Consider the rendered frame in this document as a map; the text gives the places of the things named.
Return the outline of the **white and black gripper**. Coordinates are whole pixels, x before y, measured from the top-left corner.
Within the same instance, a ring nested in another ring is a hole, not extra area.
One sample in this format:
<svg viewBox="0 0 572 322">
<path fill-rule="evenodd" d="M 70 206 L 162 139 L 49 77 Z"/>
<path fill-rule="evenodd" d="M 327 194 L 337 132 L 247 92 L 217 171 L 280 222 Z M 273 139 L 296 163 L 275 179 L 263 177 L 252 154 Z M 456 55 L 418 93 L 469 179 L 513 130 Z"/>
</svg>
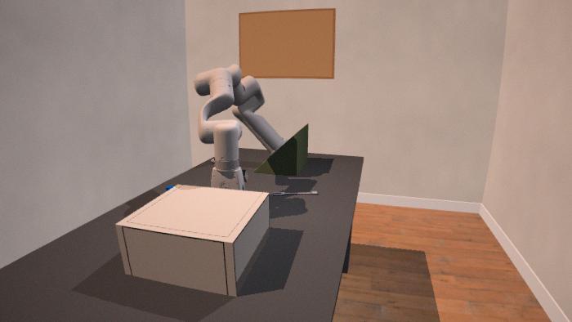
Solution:
<svg viewBox="0 0 572 322">
<path fill-rule="evenodd" d="M 238 183 L 238 184 L 237 184 Z M 241 167 L 231 170 L 212 169 L 212 188 L 245 190 Z"/>
</svg>

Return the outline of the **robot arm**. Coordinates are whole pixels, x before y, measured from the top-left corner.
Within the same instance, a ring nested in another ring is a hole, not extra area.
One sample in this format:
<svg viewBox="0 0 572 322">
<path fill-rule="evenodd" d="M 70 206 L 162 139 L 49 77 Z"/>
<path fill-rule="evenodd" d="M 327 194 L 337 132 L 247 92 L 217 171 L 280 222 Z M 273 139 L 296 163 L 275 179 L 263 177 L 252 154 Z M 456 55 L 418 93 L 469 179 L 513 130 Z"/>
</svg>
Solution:
<svg viewBox="0 0 572 322">
<path fill-rule="evenodd" d="M 214 144 L 215 159 L 211 162 L 221 170 L 239 167 L 242 126 L 236 120 L 206 120 L 232 105 L 233 115 L 266 147 L 270 152 L 269 157 L 288 141 L 284 140 L 264 117 L 253 114 L 265 103 L 257 80 L 252 76 L 241 79 L 241 68 L 237 65 L 209 70 L 198 74 L 194 79 L 195 91 L 200 96 L 210 95 L 210 99 L 199 112 L 199 139 L 204 144 Z"/>
</svg>

